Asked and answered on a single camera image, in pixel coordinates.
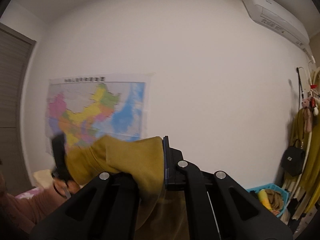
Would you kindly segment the person's left hand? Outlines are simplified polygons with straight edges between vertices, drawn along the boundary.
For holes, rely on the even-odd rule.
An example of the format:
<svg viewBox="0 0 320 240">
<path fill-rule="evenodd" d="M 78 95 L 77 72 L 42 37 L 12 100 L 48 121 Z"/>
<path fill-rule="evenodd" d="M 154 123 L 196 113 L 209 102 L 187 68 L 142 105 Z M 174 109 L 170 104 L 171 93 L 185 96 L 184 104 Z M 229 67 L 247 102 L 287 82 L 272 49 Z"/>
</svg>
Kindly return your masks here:
<svg viewBox="0 0 320 240">
<path fill-rule="evenodd" d="M 65 190 L 70 194 L 76 194 L 81 189 L 80 185 L 73 180 L 69 180 L 65 183 L 63 180 L 54 178 L 53 182 L 56 189 L 64 196 L 66 195 Z"/>
</svg>

